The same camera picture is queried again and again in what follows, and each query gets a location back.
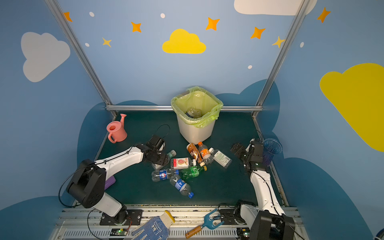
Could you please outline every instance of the dark green table surface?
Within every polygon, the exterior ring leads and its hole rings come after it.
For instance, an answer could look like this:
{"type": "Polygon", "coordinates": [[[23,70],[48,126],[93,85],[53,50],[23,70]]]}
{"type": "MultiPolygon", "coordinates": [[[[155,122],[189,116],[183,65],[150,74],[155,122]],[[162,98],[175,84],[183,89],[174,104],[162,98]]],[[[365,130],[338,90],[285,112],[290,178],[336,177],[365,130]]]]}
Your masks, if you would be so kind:
{"type": "MultiPolygon", "coordinates": [[[[134,143],[146,143],[162,124],[170,126],[169,134],[164,138],[166,151],[174,149],[176,157],[189,157],[186,149],[188,142],[179,132],[174,112],[121,112],[127,114],[124,128],[127,138],[115,144],[106,140],[99,159],[112,156],[130,148],[134,143]]],[[[167,126],[156,133],[164,136],[167,126]]],[[[233,205],[238,199],[257,204],[255,190],[246,174],[242,162],[231,152],[236,142],[248,145],[255,136],[255,125],[250,113],[220,113],[212,135],[204,141],[208,148],[219,149],[232,159],[232,163],[224,169],[216,161],[207,165],[208,170],[200,176],[187,180],[195,196],[189,199],[182,196],[168,180],[153,182],[153,168],[149,162],[140,162],[115,174],[116,183],[106,192],[125,204],[166,204],[166,205],[233,205]]],[[[276,196],[281,203],[278,192],[276,196]]]]}

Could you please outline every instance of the blue bottle label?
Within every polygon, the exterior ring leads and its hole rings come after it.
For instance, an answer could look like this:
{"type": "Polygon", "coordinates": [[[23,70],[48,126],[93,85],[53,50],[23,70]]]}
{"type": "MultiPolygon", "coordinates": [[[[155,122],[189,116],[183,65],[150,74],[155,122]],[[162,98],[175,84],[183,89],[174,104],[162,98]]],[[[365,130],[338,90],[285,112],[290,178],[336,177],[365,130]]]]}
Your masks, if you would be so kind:
{"type": "Polygon", "coordinates": [[[160,176],[160,180],[166,180],[168,179],[168,176],[167,176],[167,170],[164,169],[164,170],[160,170],[159,171],[159,176],[160,176]]]}
{"type": "Polygon", "coordinates": [[[183,179],[179,179],[176,184],[175,184],[175,188],[177,188],[177,190],[180,191],[180,189],[185,185],[185,182],[183,179]]]}

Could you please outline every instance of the wooden handle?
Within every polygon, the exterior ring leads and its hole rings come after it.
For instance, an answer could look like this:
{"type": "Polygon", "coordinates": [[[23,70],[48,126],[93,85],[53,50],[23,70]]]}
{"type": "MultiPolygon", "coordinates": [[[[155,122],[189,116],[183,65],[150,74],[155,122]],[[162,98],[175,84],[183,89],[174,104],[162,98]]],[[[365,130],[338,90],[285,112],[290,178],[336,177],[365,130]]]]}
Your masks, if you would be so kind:
{"type": "Polygon", "coordinates": [[[201,226],[197,226],[194,229],[192,229],[191,231],[187,232],[185,234],[185,238],[188,239],[188,238],[192,237],[193,235],[197,234],[200,231],[201,231],[201,226]]]}

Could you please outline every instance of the yellow cloud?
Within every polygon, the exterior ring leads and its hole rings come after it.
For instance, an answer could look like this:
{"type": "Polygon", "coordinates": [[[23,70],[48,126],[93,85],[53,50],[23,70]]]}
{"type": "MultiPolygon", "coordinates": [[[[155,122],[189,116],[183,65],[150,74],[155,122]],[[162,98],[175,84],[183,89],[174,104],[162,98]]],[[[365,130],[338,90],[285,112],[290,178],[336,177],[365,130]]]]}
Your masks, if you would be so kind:
{"type": "Polygon", "coordinates": [[[163,43],[163,51],[166,53],[203,53],[207,47],[200,42],[196,34],[184,29],[175,30],[169,37],[169,41],[163,43]]]}
{"type": "Polygon", "coordinates": [[[320,88],[364,142],[384,152],[384,67],[363,63],[329,72],[320,88]]]}

